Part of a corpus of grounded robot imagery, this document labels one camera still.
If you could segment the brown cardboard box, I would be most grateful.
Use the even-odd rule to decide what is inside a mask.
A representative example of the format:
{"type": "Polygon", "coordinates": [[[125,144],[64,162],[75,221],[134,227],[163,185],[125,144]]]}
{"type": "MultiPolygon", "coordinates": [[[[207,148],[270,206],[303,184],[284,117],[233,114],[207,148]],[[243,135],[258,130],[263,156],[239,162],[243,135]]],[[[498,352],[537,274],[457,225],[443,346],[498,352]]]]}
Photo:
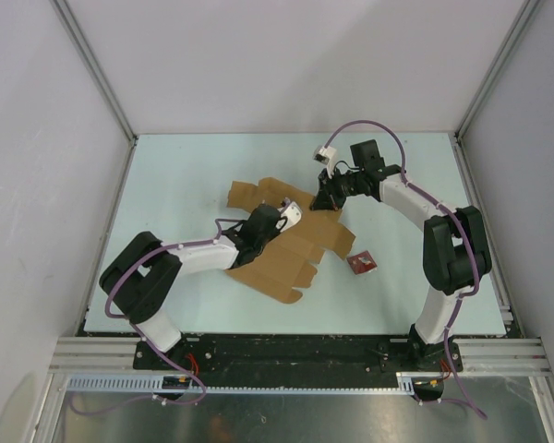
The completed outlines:
{"type": "Polygon", "coordinates": [[[278,206],[286,198],[301,208],[301,221],[271,240],[252,263],[226,274],[280,303],[293,304],[311,286],[324,253],[330,250],[346,259],[355,235],[339,222],[340,210],[314,211],[313,195],[272,177],[256,184],[233,181],[227,206],[250,212],[260,203],[278,206]]]}

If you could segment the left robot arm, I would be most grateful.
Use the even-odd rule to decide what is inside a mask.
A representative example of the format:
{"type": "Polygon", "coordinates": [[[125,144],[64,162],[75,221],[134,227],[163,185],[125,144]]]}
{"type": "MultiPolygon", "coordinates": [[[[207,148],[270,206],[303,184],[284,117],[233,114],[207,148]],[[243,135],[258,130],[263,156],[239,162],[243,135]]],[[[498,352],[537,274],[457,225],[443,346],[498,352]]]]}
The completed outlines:
{"type": "Polygon", "coordinates": [[[107,294],[105,315],[128,321],[153,348],[158,363],[176,368],[185,360],[186,347],[181,330],[163,307],[175,279],[244,267],[301,218],[302,210],[286,199],[279,207],[258,205],[245,220],[230,219],[230,227],[220,227],[207,240],[164,245],[150,231],[138,233],[99,279],[107,294]]]}

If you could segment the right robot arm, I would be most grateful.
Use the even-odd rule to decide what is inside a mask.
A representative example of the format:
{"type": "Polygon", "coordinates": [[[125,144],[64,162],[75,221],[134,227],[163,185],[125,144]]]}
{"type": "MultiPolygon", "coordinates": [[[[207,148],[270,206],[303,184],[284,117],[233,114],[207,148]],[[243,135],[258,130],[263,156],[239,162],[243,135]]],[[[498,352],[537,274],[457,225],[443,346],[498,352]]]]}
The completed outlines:
{"type": "Polygon", "coordinates": [[[375,140],[350,148],[353,166],[337,165],[336,149],[319,146],[313,159],[323,164],[312,210],[338,211],[349,197],[372,197],[400,212],[423,234],[422,263],[429,283],[423,310],[408,334],[407,358],[429,370],[450,350],[452,328],[464,298],[474,296],[492,268],[488,238],[479,209],[449,207],[417,186],[402,165],[388,164],[375,140]]]}

